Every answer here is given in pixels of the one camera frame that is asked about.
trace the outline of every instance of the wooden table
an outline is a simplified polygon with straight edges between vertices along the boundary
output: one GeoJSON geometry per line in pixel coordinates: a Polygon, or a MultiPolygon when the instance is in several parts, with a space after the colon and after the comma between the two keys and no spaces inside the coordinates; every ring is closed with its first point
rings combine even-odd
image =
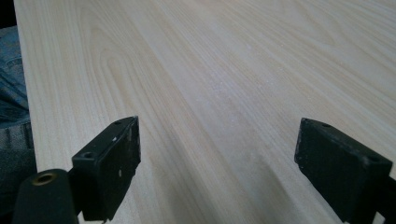
{"type": "Polygon", "coordinates": [[[139,116],[113,223],[339,223],[293,161],[302,117],[396,161],[394,1],[15,6],[38,170],[139,116]]]}

